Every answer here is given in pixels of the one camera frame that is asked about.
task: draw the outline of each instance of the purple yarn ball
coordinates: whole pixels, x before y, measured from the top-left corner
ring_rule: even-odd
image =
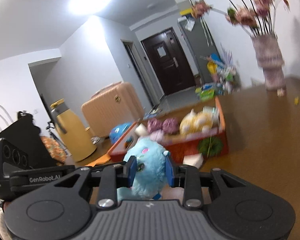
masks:
[[[177,133],[179,130],[178,120],[176,118],[168,118],[162,124],[162,130],[167,134]]]
[[[156,118],[151,118],[148,121],[147,131],[149,134],[162,129],[162,122]]]

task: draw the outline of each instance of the refrigerator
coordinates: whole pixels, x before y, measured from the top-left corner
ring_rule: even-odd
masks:
[[[178,22],[178,25],[180,31],[182,32],[183,38],[190,49],[194,62],[196,63],[202,83],[211,83],[212,78],[207,69],[208,61],[204,59],[204,57],[207,57],[212,53],[215,53],[219,56],[219,53],[212,39],[210,31],[207,29],[207,26],[206,30],[204,30],[200,19],[192,20],[195,21],[192,31],[186,29],[186,24],[188,23],[186,18]]]

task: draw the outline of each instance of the dark brown door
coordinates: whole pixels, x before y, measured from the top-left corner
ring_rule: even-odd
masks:
[[[193,73],[172,28],[142,41],[165,95],[195,86]]]

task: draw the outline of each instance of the camera lens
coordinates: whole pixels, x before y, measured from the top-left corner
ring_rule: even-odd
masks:
[[[20,154],[17,150],[13,150],[12,152],[12,159],[13,159],[13,162],[15,164],[19,164],[20,163]]]
[[[24,167],[26,167],[27,164],[28,164],[27,158],[26,158],[24,155],[21,157],[21,164],[22,164]]]
[[[3,153],[3,156],[6,157],[7,159],[10,158],[11,152],[10,152],[10,148],[8,145],[5,145],[3,147],[2,153]]]

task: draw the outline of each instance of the yellow object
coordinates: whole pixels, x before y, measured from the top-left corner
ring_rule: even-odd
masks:
[[[102,165],[102,164],[107,163],[110,159],[111,159],[110,155],[108,153],[106,153],[105,155],[101,156],[100,158],[96,159],[95,161],[89,163],[86,166],[94,167],[96,165]]]
[[[196,114],[192,109],[180,123],[180,134],[186,135],[196,132],[204,132],[212,128],[213,121],[211,114],[200,112]]]
[[[180,15],[183,16],[183,15],[191,14],[192,12],[193,12],[192,8],[188,8],[183,11],[180,11]]]
[[[73,160],[78,162],[91,155],[97,147],[91,142],[89,132],[80,118],[67,107],[63,99],[53,103],[51,108],[56,130]]]
[[[211,75],[215,75],[217,73],[217,67],[218,65],[213,63],[212,61],[209,61],[207,64],[207,68]]]

